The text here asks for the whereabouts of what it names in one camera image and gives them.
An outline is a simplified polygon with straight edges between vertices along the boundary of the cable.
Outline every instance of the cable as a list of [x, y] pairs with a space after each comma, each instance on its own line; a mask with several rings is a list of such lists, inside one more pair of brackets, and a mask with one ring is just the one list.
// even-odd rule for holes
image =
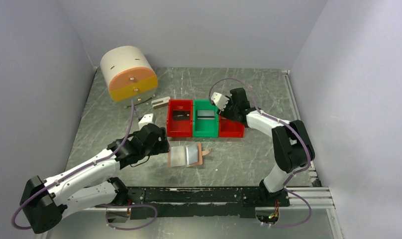
[[[128, 128], [126, 129], [126, 134], [125, 134], [125, 137], [123, 138], [122, 142], [119, 144], [119, 146], [118, 146], [110, 155], [108, 155], [108, 156], [106, 156], [106, 157], [104, 157], [104, 158], [100, 158], [100, 159], [96, 160], [96, 163], [100, 163], [100, 162], [102, 162], [102, 161], [105, 161], [105, 160], [111, 158], [111, 157], [112, 157], [113, 155], [115, 155], [115, 154], [120, 150], [120, 148], [122, 148], [122, 146], [125, 144], [126, 140], [128, 139], [129, 132], [131, 131], [132, 120], [133, 120], [134, 112], [135, 112], [135, 105], [134, 105], [134, 101], [133, 101], [133, 100], [131, 101], [131, 106], [132, 106], [131, 118], [130, 118], [130, 120], [129, 120], [129, 125], [128, 125]], [[59, 183], [65, 181], [66, 179], [68, 179], [68, 178], [74, 176], [75, 174], [81, 172], [82, 170], [84, 170], [84, 169], [86, 169], [86, 168], [88, 168], [88, 167], [90, 167], [90, 166], [92, 166], [92, 165], [94, 165], [94, 163], [93, 163], [93, 162], [90, 162], [90, 163], [87, 163], [87, 164], [85, 164], [85, 165], [83, 165], [83, 166], [81, 166], [81, 167], [75, 169], [75, 170], [72, 171], [71, 173], [69, 173], [69, 174], [63, 176], [62, 178], [60, 178], [60, 179], [59, 179]], [[37, 193], [33, 194], [31, 197], [29, 197], [27, 200], [25, 200], [25, 202], [23, 202], [23, 203], [19, 206], [19, 208], [13, 213], [13, 216], [12, 216], [12, 218], [11, 218], [11, 220], [10, 220], [10, 223], [12, 224], [12, 226], [13, 226], [14, 228], [16, 228], [16, 229], [19, 229], [19, 230], [28, 230], [28, 229], [31, 229], [31, 226], [23, 227], [23, 226], [20, 226], [20, 225], [16, 224], [16, 222], [15, 222], [16, 217], [18, 216], [19, 212], [21, 212], [22, 209], [24, 209], [24, 207], [25, 207], [26, 205], [28, 205], [34, 198], [36, 198], [38, 195], [42, 194], [42, 193], [45, 192], [46, 190], [51, 189], [51, 188], [54, 187], [55, 185], [56, 185], [56, 182], [53, 182], [53, 183], [51, 183], [51, 184], [45, 186], [44, 188], [40, 189]]]
[[156, 220], [156, 218], [157, 218], [157, 216], [158, 216], [157, 209], [156, 209], [154, 206], [151, 206], [151, 205], [148, 205], [148, 204], [130, 205], [130, 206], [111, 206], [111, 205], [107, 205], [107, 204], [101, 204], [100, 206], [105, 207], [105, 208], [151, 208], [151, 209], [154, 210], [154, 217], [153, 217], [153, 219], [151, 219], [151, 221], [147, 222], [146, 224], [144, 224], [144, 225], [142, 225], [142, 226], [135, 227], [135, 228], [118, 228], [118, 227], [113, 226], [112, 224], [110, 224], [110, 223], [108, 222], [107, 212], [106, 212], [106, 223], [107, 223], [107, 226], [109, 226], [109, 227], [111, 227], [111, 228], [113, 228], [113, 229], [116, 229], [116, 230], [122, 230], [122, 231], [138, 230], [138, 229], [144, 228], [144, 227], [146, 227], [146, 226], [152, 224], [152, 223]]
[[[241, 80], [238, 80], [238, 79], [236, 79], [236, 78], [224, 78], [224, 79], [221, 79], [221, 80], [217, 81], [216, 83], [214, 83], [214, 84], [212, 85], [212, 87], [210, 88], [210, 91], [208, 92], [208, 100], [210, 100], [210, 102], [211, 102], [212, 104], [213, 104], [213, 102], [212, 102], [212, 100], [211, 100], [211, 92], [212, 92], [214, 86], [217, 85], [219, 82], [222, 82], [222, 81], [225, 81], [225, 80], [234, 80], [234, 81], [238, 81], [239, 83], [241, 83], [241, 84], [249, 91], [249, 94], [250, 94], [250, 95], [254, 96], [252, 89], [251, 89], [250, 87], [248, 87], [248, 86], [247, 86], [244, 82], [242, 82]], [[309, 167], [311, 166], [311, 155], [309, 154], [309, 151], [308, 151], [308, 149], [307, 149], [307, 147], [306, 147], [305, 142], [302, 140], [301, 136], [299, 136], [299, 134], [296, 132], [296, 130], [295, 130], [294, 128], [292, 128], [289, 124], [287, 124], [286, 122], [284, 122], [284, 121], [282, 121], [282, 120], [280, 120], [280, 119], [278, 119], [278, 118], [276, 118], [276, 117], [274, 117], [274, 116], [271, 116], [271, 115], [269, 115], [269, 114], [267, 114], [267, 113], [265, 113], [265, 112], [261, 112], [260, 108], [258, 108], [257, 102], [256, 102], [256, 100], [255, 100], [254, 97], [252, 97], [252, 101], [254, 102], [254, 107], [255, 107], [255, 109], [257, 110], [257, 112], [258, 112], [260, 115], [265, 116], [266, 118], [269, 118], [269, 119], [271, 119], [271, 120], [273, 120], [273, 121], [275, 121], [275, 122], [277, 122], [277, 123], [281, 123], [281, 124], [283, 124], [286, 128], [288, 128], [288, 129], [295, 135], [296, 139], [301, 143], [302, 148], [303, 148], [304, 151], [305, 151], [306, 158], [307, 158], [307, 163], [306, 163], [305, 167], [303, 167], [303, 168], [301, 168], [301, 169], [299, 169], [299, 170], [293, 172], [293, 173], [286, 179], [286, 181], [284, 181], [284, 183], [283, 183], [283, 189], [284, 189], [286, 192], [288, 192], [288, 193], [290, 193], [290, 194], [292, 194], [292, 195], [298, 197], [299, 199], [301, 199], [302, 201], [305, 202], [305, 204], [308, 206], [308, 210], [309, 210], [308, 217], [305, 218], [303, 221], [298, 222], [298, 223], [295, 223], [295, 224], [289, 224], [289, 225], [272, 225], [272, 227], [276, 227], [276, 228], [290, 228], [290, 227], [299, 226], [299, 225], [301, 225], [301, 224], [304, 224], [305, 222], [307, 222], [307, 221], [311, 218], [311, 215], [312, 215], [312, 208], [311, 208], [311, 205], [310, 205], [303, 197], [301, 197], [300, 195], [298, 195], [298, 194], [292, 192], [291, 190], [287, 189], [287, 188], [286, 188], [286, 185], [287, 185], [287, 183], [289, 183], [289, 181], [293, 178], [293, 176], [294, 176], [295, 174], [300, 173], [300, 172], [303, 172], [303, 171], [309, 169]]]
[[137, 164], [137, 165], [135, 165], [135, 166], [132, 166], [132, 165], [131, 165], [131, 167], [132, 167], [132, 168], [135, 168], [136, 166], [139, 166], [139, 165], [141, 165], [141, 164], [146, 163], [146, 162], [147, 162], [149, 159], [150, 159], [150, 156], [148, 156], [147, 160], [145, 160], [144, 162], [142, 162], [142, 163], [138, 163], [138, 164]]

